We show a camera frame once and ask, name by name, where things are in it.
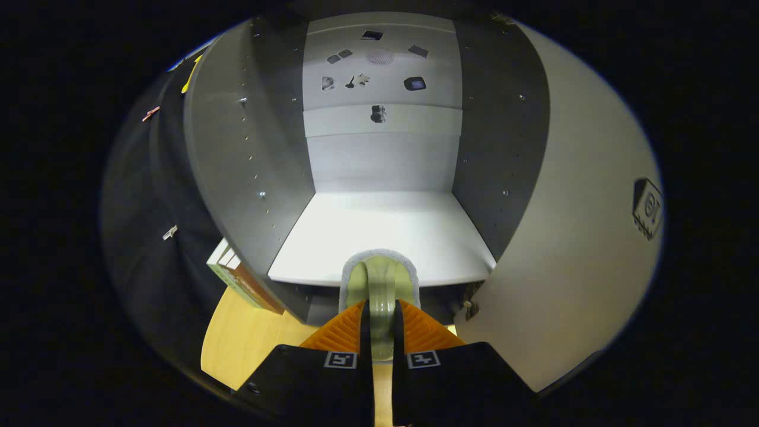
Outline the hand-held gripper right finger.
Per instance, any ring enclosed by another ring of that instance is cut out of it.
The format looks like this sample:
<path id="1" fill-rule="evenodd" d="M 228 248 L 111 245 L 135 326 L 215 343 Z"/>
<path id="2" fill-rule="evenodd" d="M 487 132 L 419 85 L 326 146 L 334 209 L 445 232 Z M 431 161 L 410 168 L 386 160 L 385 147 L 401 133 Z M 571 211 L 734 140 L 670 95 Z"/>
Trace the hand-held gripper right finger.
<path id="1" fill-rule="evenodd" d="M 486 342 L 396 300 L 391 411 L 404 426 L 524 426 L 537 395 Z"/>

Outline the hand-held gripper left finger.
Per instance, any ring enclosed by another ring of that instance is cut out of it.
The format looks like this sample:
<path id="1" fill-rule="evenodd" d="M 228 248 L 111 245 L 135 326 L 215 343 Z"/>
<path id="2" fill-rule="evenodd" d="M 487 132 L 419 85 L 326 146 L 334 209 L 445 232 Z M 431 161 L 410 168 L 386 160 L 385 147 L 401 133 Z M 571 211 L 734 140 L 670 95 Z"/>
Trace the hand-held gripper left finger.
<path id="1" fill-rule="evenodd" d="M 275 346 L 237 401 L 266 426 L 374 425 L 368 302 L 345 309 L 299 346 Z"/>

